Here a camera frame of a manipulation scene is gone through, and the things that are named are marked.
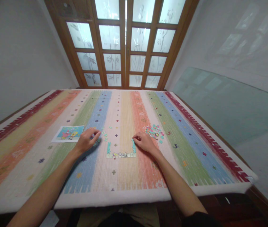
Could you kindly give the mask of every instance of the white wall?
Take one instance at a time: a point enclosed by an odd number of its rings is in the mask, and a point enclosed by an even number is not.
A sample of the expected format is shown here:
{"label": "white wall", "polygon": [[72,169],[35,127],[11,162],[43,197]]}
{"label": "white wall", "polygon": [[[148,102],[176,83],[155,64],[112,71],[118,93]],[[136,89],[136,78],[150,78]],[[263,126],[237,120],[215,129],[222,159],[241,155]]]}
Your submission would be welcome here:
{"label": "white wall", "polygon": [[48,22],[37,1],[0,0],[0,121],[51,89],[78,87]]}
{"label": "white wall", "polygon": [[[252,13],[256,16],[251,18],[252,22],[246,30],[236,29],[249,5],[255,9],[256,12]],[[263,28],[263,21],[268,26],[268,0],[200,1],[165,89],[173,90],[184,70],[195,67],[268,92],[268,30],[258,30]],[[218,55],[217,52],[231,34],[240,34],[242,38],[228,54]],[[235,55],[244,40],[247,43],[241,53]],[[258,49],[248,54],[251,46]]]}
{"label": "white wall", "polygon": [[[268,92],[268,0],[200,1],[167,90],[173,91],[187,67]],[[256,186],[268,198],[268,133],[235,149],[259,176]]]}

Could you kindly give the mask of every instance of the black sleeve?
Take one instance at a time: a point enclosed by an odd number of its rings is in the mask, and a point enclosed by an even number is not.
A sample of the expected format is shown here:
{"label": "black sleeve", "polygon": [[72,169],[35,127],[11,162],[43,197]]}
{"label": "black sleeve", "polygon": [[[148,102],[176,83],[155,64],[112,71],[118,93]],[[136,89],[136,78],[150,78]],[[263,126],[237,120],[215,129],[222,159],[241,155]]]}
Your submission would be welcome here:
{"label": "black sleeve", "polygon": [[222,225],[218,221],[216,221],[212,216],[202,212],[195,212],[193,215],[185,218],[184,221],[182,222],[182,226],[222,227]]}

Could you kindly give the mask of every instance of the blue stripe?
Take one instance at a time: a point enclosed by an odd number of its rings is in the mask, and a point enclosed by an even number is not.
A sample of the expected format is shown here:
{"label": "blue stripe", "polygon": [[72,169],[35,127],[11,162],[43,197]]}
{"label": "blue stripe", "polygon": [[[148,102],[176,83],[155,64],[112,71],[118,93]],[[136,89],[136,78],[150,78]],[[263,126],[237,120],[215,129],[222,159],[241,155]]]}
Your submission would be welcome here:
{"label": "blue stripe", "polygon": [[191,148],[195,151],[197,157],[207,170],[212,179],[220,179],[222,183],[234,183],[232,175],[227,173],[221,164],[217,161],[217,158],[212,153],[210,148],[206,147],[204,142],[200,139],[197,133],[191,128],[189,123],[179,114],[177,109],[173,106],[170,100],[162,93],[156,92],[157,96],[169,111],[171,117],[182,131],[184,137],[188,140]]}
{"label": "blue stripe", "polygon": [[[87,125],[85,125],[85,130],[91,127],[96,127],[101,130],[104,126],[107,111],[110,103],[112,92],[111,91],[102,91],[98,98],[98,101],[94,107],[93,113]],[[95,171],[95,165],[97,160],[97,154],[99,150],[99,144],[92,147],[89,151],[84,153],[86,157],[85,161],[82,161],[82,158],[78,160],[75,164],[74,170],[72,171],[70,177],[68,178],[64,193],[80,193],[80,192],[90,192],[92,179]]]}

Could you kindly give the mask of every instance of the colorful rug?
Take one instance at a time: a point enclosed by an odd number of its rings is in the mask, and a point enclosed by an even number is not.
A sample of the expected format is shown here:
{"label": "colorful rug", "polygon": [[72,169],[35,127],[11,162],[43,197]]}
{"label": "colorful rug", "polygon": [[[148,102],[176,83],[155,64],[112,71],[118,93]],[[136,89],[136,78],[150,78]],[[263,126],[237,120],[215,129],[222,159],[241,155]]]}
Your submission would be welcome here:
{"label": "colorful rug", "polygon": [[257,176],[172,92],[54,90],[0,125],[0,213],[17,211],[76,143],[61,126],[102,131],[73,167],[55,208],[171,199],[154,159],[132,136],[147,132],[197,195],[244,193]]}

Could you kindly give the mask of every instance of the forearm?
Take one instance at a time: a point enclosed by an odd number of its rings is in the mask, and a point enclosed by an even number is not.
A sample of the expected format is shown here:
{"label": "forearm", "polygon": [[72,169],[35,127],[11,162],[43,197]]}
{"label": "forearm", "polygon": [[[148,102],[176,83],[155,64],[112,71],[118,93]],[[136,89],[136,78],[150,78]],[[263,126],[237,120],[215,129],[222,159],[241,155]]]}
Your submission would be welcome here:
{"label": "forearm", "polygon": [[185,216],[190,216],[196,211],[207,213],[195,193],[165,159],[162,153],[160,151],[152,153],[165,177],[172,198],[182,213]]}
{"label": "forearm", "polygon": [[78,152],[70,151],[57,169],[16,213],[8,226],[39,226],[53,207],[61,187],[78,157]]}

